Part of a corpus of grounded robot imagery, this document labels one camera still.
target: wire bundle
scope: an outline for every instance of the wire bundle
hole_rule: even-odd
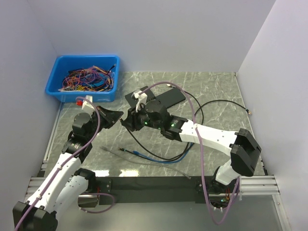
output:
[[[62,82],[59,91],[109,91],[114,87],[113,77],[110,70],[105,71],[97,66],[87,69],[76,69],[69,71]]]

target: blue container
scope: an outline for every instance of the blue container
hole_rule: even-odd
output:
[[[60,92],[62,82],[68,75],[68,71],[80,68],[89,68],[98,66],[104,70],[109,70],[112,65],[116,66],[112,69],[114,72],[114,88],[110,91],[81,91],[81,92]],[[85,97],[91,95],[93,102],[112,102],[115,100],[117,80],[119,75],[120,59],[116,55],[64,55],[56,59],[50,77],[46,85],[46,93],[56,97],[61,102],[76,102],[77,96]]]

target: gray wall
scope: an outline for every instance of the gray wall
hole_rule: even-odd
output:
[[[238,78],[295,231],[308,229],[307,12],[306,0],[276,0]]]
[[[59,103],[44,93],[55,50],[24,0],[0,7],[0,230],[42,163]]]
[[[124,70],[238,71],[275,0],[28,0],[58,54]]]

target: purple cable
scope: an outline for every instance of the purple cable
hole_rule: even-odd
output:
[[[79,150],[77,150],[76,152],[74,152],[69,158],[67,158],[61,165],[59,168],[57,168],[57,170],[54,172],[53,176],[50,178],[50,180],[47,182],[45,188],[41,191],[40,193],[40,198],[37,198],[33,203],[32,205],[27,209],[27,211],[23,214],[23,216],[20,218],[19,222],[17,223],[14,231],[18,231],[19,227],[21,226],[21,224],[23,223],[24,219],[26,218],[26,216],[28,215],[28,213],[31,211],[31,209],[37,204],[37,202],[42,198],[42,196],[44,195],[44,193],[47,191],[47,189],[49,188],[49,186],[51,185],[51,183],[53,182],[53,180],[55,179],[55,177],[57,176],[57,174],[60,172],[60,170],[62,169],[62,167],[68,162],[70,161],[72,158],[74,158],[74,156],[76,156],[77,154],[79,154],[81,151],[83,151],[86,147],[88,147],[90,145],[90,143],[94,140],[94,138],[96,137],[99,129],[100,129],[100,125],[101,125],[101,117],[100,117],[100,113],[98,112],[97,108],[94,106],[94,104],[84,98],[84,97],[76,97],[76,100],[77,99],[82,99],[82,100],[85,100],[87,101],[89,104],[91,104],[91,106],[94,108],[96,114],[97,114],[97,118],[98,118],[98,121],[97,121],[97,128],[95,130],[95,133],[93,135],[93,137],[89,140],[89,142],[87,142],[82,148],[80,148]]]
[[[84,208],[80,208],[80,210],[85,211],[86,213],[92,213],[92,214],[103,213],[103,212],[106,212],[106,211],[108,211],[109,209],[111,209],[111,208],[115,205],[115,203],[116,203],[116,202],[115,202],[115,201],[116,201],[115,197],[112,196],[111,194],[98,192],[98,193],[86,193],[86,194],[84,194],[84,195],[109,196],[109,197],[112,198],[112,203],[111,203],[111,205],[110,205],[108,208],[106,208],[106,209],[104,209],[104,210],[102,210],[102,211],[88,211],[88,210],[86,210],[86,209],[84,209]]]
[[[146,91],[148,91],[148,90],[151,89],[152,87],[155,87],[155,86],[160,85],[160,84],[170,84],[170,85],[172,85],[172,86],[178,88],[178,89],[186,96],[186,98],[187,98],[187,100],[188,100],[188,103],[189,103],[189,105],[190,105],[190,107],[191,107],[191,110],[192,110],[192,119],[193,119],[192,121],[193,121],[193,123],[195,124],[195,123],[196,123],[196,118],[195,118],[195,115],[194,115],[193,103],[192,103],[191,99],[189,98],[188,94],[187,94],[180,86],[178,86],[178,85],[176,85],[176,84],[174,84],[174,83],[168,82],[168,81],[161,81],[161,82],[154,83],[153,85],[149,86],[147,89],[143,90],[139,95],[145,93]],[[221,219],[221,221],[217,222],[217,221],[215,220],[215,218],[214,218],[213,213],[212,213],[212,210],[211,210],[211,206],[212,206],[212,205],[210,204],[210,201],[209,201],[208,195],[207,195],[207,191],[206,191],[206,184],[205,184],[205,179],[204,179],[204,177],[205,177],[205,174],[204,174],[204,157],[203,157],[204,147],[203,147],[203,143],[202,143],[202,138],[201,138],[201,136],[200,136],[200,133],[199,133],[197,127],[196,127],[195,130],[196,130],[196,133],[197,133],[199,142],[200,142],[200,153],[201,153],[201,181],[202,181],[202,188],[203,188],[203,193],[204,193],[204,197],[205,197],[205,201],[206,201],[206,206],[207,206],[207,209],[208,209],[208,211],[209,211],[209,213],[210,213],[210,216],[211,216],[213,222],[214,222],[216,225],[220,225],[220,224],[222,224],[222,223],[224,222],[224,220],[225,220],[225,218],[226,218],[226,216],[227,216],[227,214],[228,214],[228,211],[229,211],[229,209],[230,209],[230,207],[231,207],[231,205],[232,205],[232,202],[233,202],[234,196],[235,196],[234,193],[235,193],[235,191],[236,191],[236,189],[237,189],[237,186],[238,186],[238,184],[239,184],[239,178],[236,180],[236,184],[235,184],[235,187],[234,187],[234,189],[233,189],[233,192],[232,192],[230,201],[229,201],[229,203],[228,203],[228,206],[226,207],[226,212],[225,212],[223,218]]]

